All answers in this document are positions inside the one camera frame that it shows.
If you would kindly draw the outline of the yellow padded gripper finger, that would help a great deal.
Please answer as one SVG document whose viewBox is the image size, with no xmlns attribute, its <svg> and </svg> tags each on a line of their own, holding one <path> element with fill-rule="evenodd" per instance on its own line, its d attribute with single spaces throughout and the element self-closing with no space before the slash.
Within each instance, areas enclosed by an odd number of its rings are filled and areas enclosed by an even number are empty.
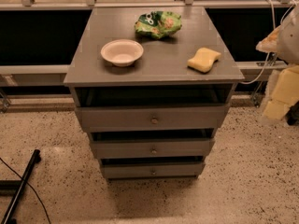
<svg viewBox="0 0 299 224">
<path fill-rule="evenodd" d="M 262 121 L 282 120 L 299 102 L 299 65 L 291 65 L 270 75 L 263 98 Z"/>
</svg>

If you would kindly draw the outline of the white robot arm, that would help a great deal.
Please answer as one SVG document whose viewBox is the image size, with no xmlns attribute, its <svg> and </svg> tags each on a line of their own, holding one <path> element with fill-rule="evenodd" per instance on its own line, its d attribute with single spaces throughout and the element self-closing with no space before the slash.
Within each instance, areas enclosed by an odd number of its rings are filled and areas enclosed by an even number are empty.
<svg viewBox="0 0 299 224">
<path fill-rule="evenodd" d="M 299 6 L 296 6 L 266 38 L 258 43 L 261 52 L 274 52 L 290 66 L 269 79 L 269 100 L 263 115 L 269 119 L 283 119 L 299 101 Z"/>
</svg>

